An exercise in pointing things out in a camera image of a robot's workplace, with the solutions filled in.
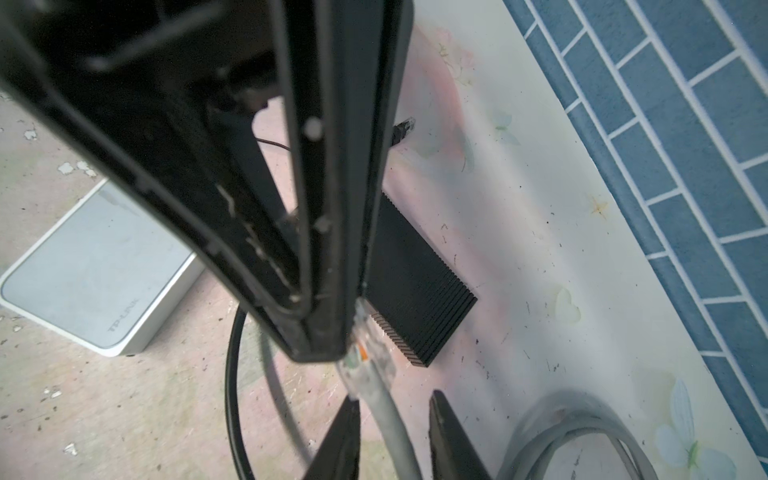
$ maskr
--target black cable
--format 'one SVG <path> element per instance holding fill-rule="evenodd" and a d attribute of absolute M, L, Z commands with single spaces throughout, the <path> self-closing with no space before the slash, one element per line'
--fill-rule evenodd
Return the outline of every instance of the black cable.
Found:
<path fill-rule="evenodd" d="M 275 404 L 275 409 L 279 414 L 280 421 L 283 423 L 283 428 L 288 432 L 288 437 L 293 443 L 293 447 L 296 449 L 296 453 L 299 454 L 305 466 L 309 466 L 312 462 L 312 454 L 310 449 L 307 448 L 306 441 L 301 435 L 299 426 L 296 424 L 296 420 L 293 418 L 293 412 L 291 412 L 288 402 L 286 401 L 285 392 L 280 385 L 280 377 L 277 376 L 277 369 L 275 368 L 275 362 L 272 360 L 272 349 L 270 348 L 270 338 L 262 330 L 261 332 L 261 366 L 266 377 L 266 384 L 270 388 L 270 396 Z"/>
<path fill-rule="evenodd" d="M 279 144 L 279 143 L 277 143 L 277 142 L 275 142 L 275 141 L 271 141 L 271 140 L 264 140 L 263 138 L 258 138 L 258 137 L 256 137 L 256 141 L 258 141 L 258 142 L 261 142 L 261 143 L 263 143 L 263 144 L 267 144 L 267 145 L 274 145 L 275 147 L 280 147 L 280 148 L 282 148 L 282 149 L 284 149 L 284 150 L 288 150 L 288 151 L 290 151 L 290 148 L 286 147 L 286 146 L 285 146 L 285 145 L 283 145 L 283 144 Z"/>
<path fill-rule="evenodd" d="M 245 310 L 238 305 L 235 320 L 232 323 L 230 345 L 227 349 L 227 363 L 224 367 L 224 414 L 227 417 L 227 433 L 230 437 L 230 450 L 237 477 L 240 480 L 256 480 L 248 462 L 245 444 L 243 444 L 240 413 L 237 410 L 237 363 L 240 361 L 240 339 L 243 336 L 245 317 Z"/>

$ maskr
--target white grout line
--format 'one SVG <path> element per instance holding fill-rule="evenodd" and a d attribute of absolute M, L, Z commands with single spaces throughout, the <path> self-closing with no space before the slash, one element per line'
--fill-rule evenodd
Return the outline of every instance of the white grout line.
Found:
<path fill-rule="evenodd" d="M 531 36 L 531 33 L 533 33 L 533 31 L 536 29 L 536 25 L 537 25 L 537 24 L 538 24 L 538 22 L 533 22 L 533 23 L 531 24 L 531 26 L 530 26 L 530 27 L 528 27 L 528 31 L 527 31 L 527 32 L 525 32 L 525 35 L 523 35 L 523 38 L 524 38 L 524 39 L 528 40 L 528 37 L 530 37 L 530 36 Z"/>
<path fill-rule="evenodd" d="M 640 110 L 639 105 L 637 104 L 637 101 L 634 99 L 634 96 L 632 96 L 631 92 L 629 92 L 629 88 L 627 87 L 626 83 L 624 83 L 624 79 L 621 78 L 621 76 L 618 74 L 618 69 L 615 68 L 610 63 L 610 58 L 608 57 L 608 54 L 605 50 L 605 47 L 600 42 L 600 39 L 597 37 L 597 35 L 594 33 L 594 30 L 589 25 L 589 22 L 587 21 L 586 17 L 584 16 L 583 11 L 581 10 L 581 7 L 576 4 L 575 0 L 568 0 L 568 3 L 571 5 L 571 8 L 574 9 L 574 12 L 576 13 L 576 16 L 579 17 L 579 20 L 581 21 L 581 24 L 584 25 L 584 27 L 587 29 L 588 34 L 590 35 L 591 40 L 594 43 L 595 48 L 600 53 L 600 56 L 603 58 L 603 61 L 608 66 L 608 70 L 611 72 L 611 74 L 614 76 L 614 79 L 618 83 L 619 88 L 621 89 L 622 93 L 627 99 L 627 102 L 629 102 L 630 106 L 632 107 L 633 111 L 635 112 L 635 115 L 640 119 L 641 124 L 646 130 L 646 133 L 649 135 L 649 138 L 651 139 L 651 142 L 654 143 L 654 146 L 656 147 L 659 155 L 662 157 L 662 160 L 664 160 L 664 163 L 667 165 L 667 168 L 670 168 L 670 174 L 672 174 L 673 178 L 677 182 L 678 185 L 683 185 L 682 180 L 680 179 L 680 174 L 677 172 L 677 169 L 674 168 L 674 165 L 672 165 L 670 158 L 667 156 L 666 151 L 664 151 L 663 148 L 661 148 L 658 136 L 656 135 L 656 132 L 653 131 L 652 128 L 650 128 L 650 124 L 648 123 L 648 119 L 644 116 L 642 111 Z M 730 351 L 730 348 L 725 342 L 725 339 L 723 338 L 723 335 L 720 333 L 720 331 L 717 328 L 717 325 L 715 325 L 715 322 L 712 320 L 712 317 L 710 316 L 709 311 L 704 306 L 703 303 L 701 303 L 701 297 L 699 296 L 699 293 L 694 288 L 694 283 L 691 281 L 690 277 L 688 276 L 688 273 L 683 268 L 683 265 L 680 263 L 680 259 L 677 258 L 676 253 L 674 250 L 672 250 L 672 247 L 669 243 L 669 240 L 667 240 L 667 237 L 664 235 L 664 232 L 659 227 L 658 222 L 656 221 L 656 218 L 651 213 L 650 208 L 648 205 L 643 202 L 643 197 L 640 194 L 640 189 L 637 188 L 637 185 L 634 182 L 634 179 L 629 174 L 626 166 L 624 165 L 624 162 L 621 160 L 621 157 L 619 156 L 618 152 L 616 151 L 616 148 L 614 147 L 613 143 L 608 140 L 607 134 L 605 133 L 605 130 L 603 129 L 603 125 L 598 121 L 597 115 L 594 114 L 594 111 L 592 110 L 592 107 L 589 105 L 589 102 L 584 98 L 584 93 L 581 91 L 581 87 L 576 82 L 576 79 L 571 72 L 571 69 L 568 67 L 568 65 L 565 63 L 563 58 L 558 55 L 557 49 L 554 44 L 554 40 L 549 35 L 549 31 L 547 30 L 546 26 L 541 23 L 541 18 L 538 15 L 538 12 L 533 6 L 533 3 L 531 0 L 525 0 L 526 6 L 528 6 L 528 9 L 531 11 L 531 13 L 534 15 L 536 20 L 540 22 L 541 25 L 541 32 L 544 34 L 545 38 L 547 39 L 547 43 L 549 44 L 552 51 L 555 53 L 555 57 L 558 59 L 558 62 L 560 63 L 561 68 L 563 69 L 563 72 L 565 73 L 566 77 L 568 77 L 568 80 L 571 82 L 573 88 L 576 90 L 577 94 L 580 98 L 583 98 L 583 104 L 584 108 L 587 110 L 587 113 L 589 114 L 590 119 L 594 123 L 595 128 L 598 130 L 598 133 L 603 139 L 603 142 L 605 142 L 605 145 L 608 149 L 608 151 L 611 152 L 611 156 L 616 161 L 616 165 L 619 168 L 619 171 L 622 175 L 624 175 L 624 180 L 627 182 L 627 185 L 629 186 L 630 190 L 632 191 L 632 194 L 635 196 L 635 199 L 637 199 L 637 202 L 640 204 L 640 208 L 642 209 L 643 213 L 648 219 L 648 222 L 650 223 L 651 228 L 654 229 L 654 232 L 656 233 L 659 241 L 661 242 L 661 245 L 664 247 L 664 249 L 667 251 L 667 254 L 670 258 L 670 261 L 675 267 L 675 270 L 677 271 L 677 274 L 680 276 L 680 279 L 683 281 L 683 285 L 685 285 L 686 289 L 688 290 L 688 293 L 691 295 L 691 298 L 693 298 L 694 302 L 696 303 L 697 308 L 699 309 L 699 312 L 701 312 L 701 316 L 704 318 L 704 322 L 707 324 L 707 326 L 710 328 L 710 331 L 712 332 L 712 336 L 717 341 L 717 345 L 720 347 L 720 349 L 723 351 L 723 354 L 725 355 L 725 358 L 728 360 L 728 363 L 733 370 L 733 374 L 739 379 L 739 382 L 741 383 L 742 388 L 744 389 L 744 392 L 746 393 L 746 396 L 750 399 L 752 402 L 752 406 L 757 410 L 758 412 L 762 412 L 763 408 L 760 405 L 760 401 L 757 398 L 757 394 L 755 393 L 752 386 L 747 382 L 746 376 L 744 375 L 744 372 L 741 370 L 741 367 L 739 366 L 738 362 L 736 361 L 736 358 L 733 356 L 733 353 Z M 690 192 L 687 192 L 686 189 L 683 189 L 684 196 L 689 195 Z M 687 199 L 689 200 L 689 204 L 691 205 L 692 210 L 698 210 L 698 206 L 695 203 L 692 203 L 693 199 Z M 724 250 L 722 249 L 721 245 L 717 245 L 720 250 L 718 253 L 723 253 Z M 754 300 L 752 300 L 752 305 L 750 305 L 750 308 L 755 305 Z M 763 422 L 763 427 L 765 429 L 768 429 L 768 418 L 766 416 L 761 415 L 760 420 Z"/>
<path fill-rule="evenodd" d="M 581 103 L 581 99 L 580 99 L 580 98 L 577 98 L 576 100 L 574 100 L 574 103 L 572 103 L 572 104 L 568 105 L 568 108 L 566 108 L 566 109 L 565 109 L 565 114 L 566 114 L 566 115 L 567 115 L 567 114 L 570 114 L 570 113 L 571 113 L 571 110 L 573 110 L 574 108 L 578 107 L 578 105 L 579 105 L 580 103 Z"/>
<path fill-rule="evenodd" d="M 723 136 L 720 135 L 720 132 L 717 130 L 717 127 L 715 127 L 715 124 L 712 122 L 712 119 L 704 109 L 701 102 L 699 102 L 699 98 L 696 96 L 696 94 L 694 94 L 693 88 L 691 88 L 686 82 L 683 72 L 680 70 L 680 67 L 677 66 L 674 59 L 672 58 L 672 55 L 667 50 L 667 47 L 664 46 L 664 43 L 661 41 L 653 26 L 650 24 L 640 6 L 637 4 L 637 0 L 627 0 L 627 5 L 634 13 L 635 17 L 637 17 L 641 27 L 643 30 L 645 30 L 646 35 L 648 35 L 650 38 L 651 44 L 656 48 L 656 53 L 659 54 L 661 61 L 667 66 L 667 70 L 672 75 L 672 78 L 674 79 L 680 91 L 683 92 L 685 99 L 688 100 L 688 104 L 694 110 L 694 113 L 704 127 L 704 130 L 707 131 L 710 138 L 712 139 L 712 142 L 714 142 L 715 147 L 717 147 L 720 155 L 725 160 L 725 163 L 733 172 L 733 176 L 736 178 L 736 181 L 739 182 L 739 185 L 741 186 L 742 190 L 744 190 L 746 197 L 754 206 L 757 215 L 760 217 L 760 219 L 762 219 L 763 224 L 768 224 L 768 207 L 766 207 L 763 199 L 757 193 L 757 190 L 755 190 L 755 187 L 752 185 L 749 178 L 746 177 L 744 171 L 739 168 L 739 163 L 736 160 L 736 157 L 733 155 L 733 152 L 730 150 L 730 147 L 728 147 L 728 144 L 723 139 Z"/>
<path fill-rule="evenodd" d="M 768 95 L 768 72 L 760 63 L 755 52 L 752 51 L 749 44 L 746 43 L 744 37 L 741 36 L 741 32 L 736 28 L 733 20 L 730 19 L 723 6 L 718 0 L 703 0 L 704 4 L 712 12 L 712 16 L 723 32 L 730 40 L 730 43 L 736 47 L 736 50 L 741 54 L 741 59 L 744 61 L 746 68 L 750 71 L 757 84 L 763 89 L 766 95 Z"/>
<path fill-rule="evenodd" d="M 584 36 L 584 34 L 587 33 L 586 28 L 582 28 L 580 32 L 576 34 L 573 40 L 571 40 L 568 45 L 565 45 L 565 48 L 563 48 L 563 51 L 560 52 L 560 55 L 565 56 L 568 54 L 568 52 L 571 51 L 571 49 L 576 45 L 576 42 L 581 40 L 581 37 Z"/>
<path fill-rule="evenodd" d="M 695 77 L 691 78 L 688 81 L 688 84 L 691 87 L 693 87 L 695 84 L 700 83 L 702 80 L 704 80 L 705 78 L 709 77 L 714 72 L 720 70 L 722 67 L 728 65 L 730 62 L 732 62 L 736 58 L 739 58 L 739 51 L 738 50 L 732 51 L 728 55 L 722 57 L 720 60 L 714 62 L 709 67 L 705 68 L 701 73 L 699 73 Z"/>
<path fill-rule="evenodd" d="M 720 243 L 724 245 L 726 243 L 738 242 L 739 240 L 746 240 L 747 238 L 761 237 L 766 233 L 768 233 L 768 227 L 763 227 L 756 230 L 750 230 L 748 232 L 736 233 L 735 235 L 721 237 L 719 240 Z"/>
<path fill-rule="evenodd" d="M 629 51 L 629 53 L 628 53 L 628 54 L 626 54 L 626 55 L 624 56 L 624 58 L 622 58 L 621 60 L 619 60 L 619 61 L 616 63 L 616 68 L 621 68 L 621 67 L 624 67 L 624 64 L 625 64 L 625 63 L 627 63 L 628 61 L 630 61 L 630 60 L 632 59 L 632 57 L 634 57 L 635 55 L 637 55 L 637 53 L 638 53 L 640 50 L 642 50 L 643 48 L 645 48 L 645 45 L 648 45 L 649 43 L 650 43 L 650 38 L 646 37 L 646 38 L 645 38 L 645 40 L 643 40 L 643 41 L 641 41 L 640 43 L 638 43 L 638 44 L 637 44 L 637 47 L 635 47 L 635 48 L 632 48 L 632 49 Z"/>
<path fill-rule="evenodd" d="M 608 138 L 613 140 L 614 138 L 618 137 L 619 135 L 623 134 L 625 131 L 632 128 L 639 120 L 637 117 L 633 118 L 632 120 L 628 121 L 626 124 L 621 125 L 616 130 L 612 131 L 610 134 L 608 134 Z"/>
<path fill-rule="evenodd" d="M 574 3 L 574 0 L 568 0 L 568 1 L 571 4 Z M 667 69 L 670 71 L 673 77 L 676 77 L 676 82 L 678 87 L 687 88 L 688 95 L 686 96 L 686 99 L 688 100 L 688 102 L 691 104 L 694 110 L 696 110 L 695 105 L 698 105 L 699 109 L 703 110 L 703 108 L 701 107 L 701 104 L 698 103 L 698 99 L 695 96 L 693 96 L 693 91 L 689 87 L 687 87 L 684 81 L 682 82 L 680 81 L 683 74 L 680 72 L 680 69 L 674 64 L 674 61 L 672 60 L 672 57 L 670 56 L 669 52 L 661 43 L 661 40 L 659 39 L 656 32 L 650 26 L 650 22 L 645 17 L 645 14 L 641 11 L 640 6 L 637 4 L 637 0 L 627 0 L 627 5 L 629 6 L 630 10 L 635 14 L 635 17 L 640 22 L 641 26 L 645 30 L 645 33 L 650 37 L 652 45 L 656 48 L 657 53 L 659 54 L 661 59 L 664 61 L 664 63 L 667 65 Z M 599 43 L 600 41 L 599 39 L 597 39 L 596 36 L 593 37 L 593 41 L 595 42 L 596 46 L 599 45 L 598 51 L 601 53 L 601 55 L 604 55 L 604 61 L 605 61 L 605 59 L 607 58 L 607 52 L 605 51 L 605 48 L 603 48 L 603 45 Z M 725 266 L 726 270 L 733 278 L 733 281 L 736 284 L 737 288 L 739 289 L 741 294 L 744 295 L 744 297 L 746 298 L 746 302 L 750 306 L 750 310 L 752 310 L 752 314 L 755 316 L 755 319 L 759 323 L 760 328 L 763 329 L 763 333 L 765 333 L 766 336 L 768 336 L 768 321 L 766 321 L 766 317 L 763 314 L 763 311 L 758 307 L 757 302 L 752 296 L 752 293 L 749 291 L 748 288 L 746 288 L 746 284 L 744 283 L 744 280 L 741 278 L 741 274 L 739 273 L 738 270 L 736 270 L 736 266 L 733 265 L 733 261 L 730 259 L 730 257 L 726 253 L 725 249 L 723 248 L 723 245 L 720 243 L 720 239 L 718 239 L 717 235 L 715 235 L 712 226 L 709 224 L 709 222 L 707 221 L 707 218 L 704 216 L 703 212 L 699 208 L 699 205 L 696 203 L 693 195 L 691 195 L 690 191 L 685 187 L 685 183 L 683 182 L 683 178 L 680 176 L 680 172 L 677 171 L 677 167 L 674 166 L 674 164 L 672 163 L 672 160 L 669 158 L 669 155 L 667 155 L 667 152 L 664 150 L 664 147 L 661 145 L 661 141 L 659 140 L 658 135 L 656 135 L 656 131 L 651 127 L 650 123 L 648 122 L 648 119 L 642 113 L 642 110 L 640 109 L 640 105 L 635 100 L 634 96 L 629 90 L 629 87 L 627 86 L 626 82 L 619 74 L 618 70 L 613 69 L 610 66 L 610 64 L 608 64 L 608 70 L 611 71 L 611 73 L 614 75 L 614 79 L 618 83 L 622 93 L 626 97 L 632 109 L 635 111 L 635 114 L 640 118 L 641 124 L 645 127 L 645 131 L 648 134 L 648 137 L 650 138 L 650 142 L 656 147 L 656 151 L 661 157 L 661 160 L 664 162 L 665 165 L 667 165 L 667 169 L 670 171 L 670 175 L 675 180 L 677 185 L 679 185 L 682 188 L 683 196 L 688 201 L 688 205 L 690 206 L 691 211 L 694 213 L 694 216 L 698 220 L 699 225 L 701 225 L 701 228 L 704 231 L 704 233 L 707 235 L 707 238 L 712 243 L 712 247 L 717 252 L 717 256 L 723 262 L 723 265 Z M 706 121 L 710 121 L 709 117 L 706 116 L 706 114 L 699 115 L 699 120 L 701 120 L 705 124 L 706 124 Z M 708 130 L 707 133 L 709 133 L 710 136 L 712 136 L 713 134 L 716 134 L 721 141 L 723 140 L 720 137 L 720 134 L 717 132 L 717 130 L 712 130 L 712 131 Z M 740 178 L 743 178 L 746 180 L 746 175 L 744 174 L 744 172 L 741 169 L 739 169 L 738 166 L 734 167 L 735 159 L 733 157 L 730 158 L 730 162 L 727 160 L 726 163 L 729 163 L 729 167 L 731 167 L 731 170 L 734 173 L 738 170 L 739 175 L 736 175 L 737 180 L 739 180 Z M 741 187 L 744 189 L 746 195 L 751 200 L 753 200 L 753 204 L 755 204 L 757 213 L 761 217 L 765 217 L 766 215 L 768 215 L 768 210 L 763 205 L 763 201 L 757 195 L 757 192 L 754 190 L 754 187 L 752 186 L 752 184 L 749 183 L 748 180 L 746 180 L 746 183 L 741 184 Z"/>
<path fill-rule="evenodd" d="M 759 157 L 755 157 L 752 160 L 743 162 L 742 164 L 739 164 L 739 167 L 741 167 L 742 170 L 746 170 L 747 168 L 756 167 L 757 165 L 760 165 L 767 161 L 768 161 L 768 153 L 762 154 Z"/>
<path fill-rule="evenodd" d="M 717 305 L 718 303 L 743 303 L 744 297 L 741 295 L 734 296 L 715 296 L 713 298 L 703 298 L 701 303 L 704 305 Z"/>
<path fill-rule="evenodd" d="M 656 252 L 656 253 L 649 253 L 645 256 L 647 260 L 656 260 L 657 258 L 664 258 L 668 257 L 669 253 L 667 252 Z"/>
<path fill-rule="evenodd" d="M 681 195 L 683 191 L 680 189 L 680 187 L 675 187 L 672 190 L 666 192 L 665 194 L 657 195 L 656 197 L 649 198 L 645 201 L 645 204 L 649 207 L 653 204 L 658 204 L 659 202 L 663 202 L 668 198 L 676 197 L 677 195 Z"/>

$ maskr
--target black metal bracket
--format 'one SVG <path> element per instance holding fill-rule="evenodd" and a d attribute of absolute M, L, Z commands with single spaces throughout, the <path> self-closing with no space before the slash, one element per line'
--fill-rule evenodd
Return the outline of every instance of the black metal bracket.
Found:
<path fill-rule="evenodd" d="M 9 0 L 0 83 L 190 244 L 291 359 L 331 361 L 365 293 L 412 21 L 410 0 Z M 287 228 L 249 135 L 279 94 Z"/>

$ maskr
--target peeling paint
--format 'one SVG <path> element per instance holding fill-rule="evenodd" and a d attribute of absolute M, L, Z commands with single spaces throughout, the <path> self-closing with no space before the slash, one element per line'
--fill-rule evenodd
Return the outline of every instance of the peeling paint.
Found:
<path fill-rule="evenodd" d="M 63 164 L 59 165 L 59 168 L 56 170 L 62 172 L 64 175 L 69 175 L 74 172 L 74 167 L 72 167 L 72 164 L 69 162 L 64 162 Z"/>
<path fill-rule="evenodd" d="M 78 449 L 74 446 L 74 443 L 70 443 L 64 447 L 64 453 L 68 453 L 69 455 L 76 457 L 78 456 Z"/>
<path fill-rule="evenodd" d="M 88 175 L 89 177 L 93 178 L 97 176 L 96 172 L 91 168 L 91 165 L 88 165 L 88 162 L 79 161 L 77 163 L 77 166 L 78 166 L 78 170 L 83 170 L 85 174 Z"/>

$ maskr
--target butterfly pattern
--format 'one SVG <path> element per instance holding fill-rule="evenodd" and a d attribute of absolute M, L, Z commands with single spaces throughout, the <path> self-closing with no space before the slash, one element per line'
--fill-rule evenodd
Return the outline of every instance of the butterfly pattern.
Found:
<path fill-rule="evenodd" d="M 655 444 L 671 467 L 687 468 L 690 480 L 734 480 L 736 465 L 728 455 L 709 449 L 696 440 L 694 413 L 685 383 L 678 379 L 670 395 L 672 425 L 656 429 Z"/>

